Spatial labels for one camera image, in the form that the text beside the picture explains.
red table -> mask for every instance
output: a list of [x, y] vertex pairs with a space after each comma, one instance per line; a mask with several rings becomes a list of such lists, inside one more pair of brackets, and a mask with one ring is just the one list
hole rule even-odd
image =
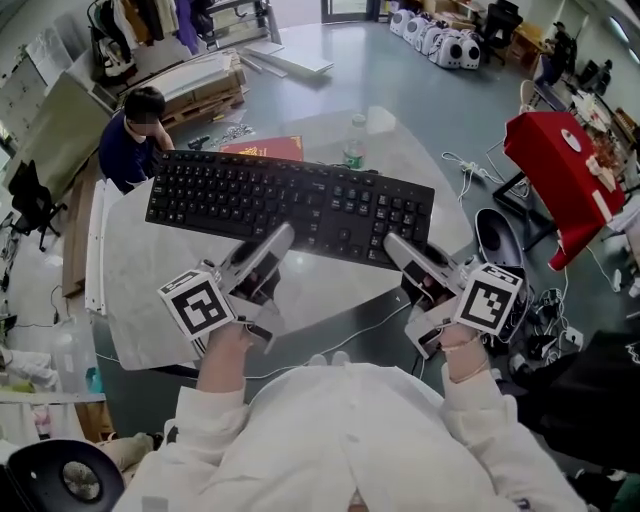
[[[575, 136], [580, 151], [567, 143], [563, 129]], [[504, 153], [529, 178], [553, 217], [561, 248], [549, 266], [562, 270], [622, 208], [624, 193], [617, 183], [609, 192], [589, 172], [591, 139], [568, 112], [526, 112], [512, 119]]]

bracelet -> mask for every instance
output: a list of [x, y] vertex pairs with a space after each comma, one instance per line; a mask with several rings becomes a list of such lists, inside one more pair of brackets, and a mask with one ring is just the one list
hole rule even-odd
[[478, 375], [479, 373], [483, 372], [484, 370], [487, 370], [488, 368], [490, 368], [489, 365], [489, 360], [485, 357], [485, 360], [482, 362], [482, 364], [480, 366], [478, 366], [478, 368], [476, 368], [474, 371], [472, 371], [469, 375], [464, 376], [462, 379], [460, 380], [452, 380], [451, 382], [453, 382], [454, 384], [460, 384], [464, 381], [467, 381], [473, 377], [475, 377], [476, 375]]
[[471, 338], [468, 341], [465, 341], [464, 343], [459, 343], [458, 345], [452, 345], [450, 347], [445, 347], [441, 345], [440, 348], [445, 354], [449, 354], [451, 352], [455, 352], [456, 350], [460, 350], [461, 348], [464, 348], [470, 343], [473, 343], [474, 341], [478, 341], [478, 340], [480, 340], [480, 333], [476, 334], [473, 338]]

keyboard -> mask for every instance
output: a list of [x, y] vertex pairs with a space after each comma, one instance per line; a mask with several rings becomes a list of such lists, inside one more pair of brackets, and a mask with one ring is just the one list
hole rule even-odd
[[432, 188], [343, 167], [206, 151], [167, 151], [155, 165], [146, 220], [261, 242], [283, 222], [292, 249], [397, 270], [389, 232], [424, 251]]

ceiling light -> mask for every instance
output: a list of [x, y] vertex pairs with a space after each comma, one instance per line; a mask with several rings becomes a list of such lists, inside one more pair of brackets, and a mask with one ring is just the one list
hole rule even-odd
[[627, 37], [627, 34], [625, 34], [624, 30], [620, 26], [620, 23], [618, 23], [615, 18], [609, 18], [609, 21], [611, 22], [613, 29], [616, 31], [616, 34], [618, 34], [620, 39], [622, 39], [625, 43], [629, 43], [629, 38]]

glass door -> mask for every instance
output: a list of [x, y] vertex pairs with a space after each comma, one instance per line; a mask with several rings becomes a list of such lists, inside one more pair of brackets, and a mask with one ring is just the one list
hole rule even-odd
[[382, 0], [321, 0], [322, 23], [377, 21]]

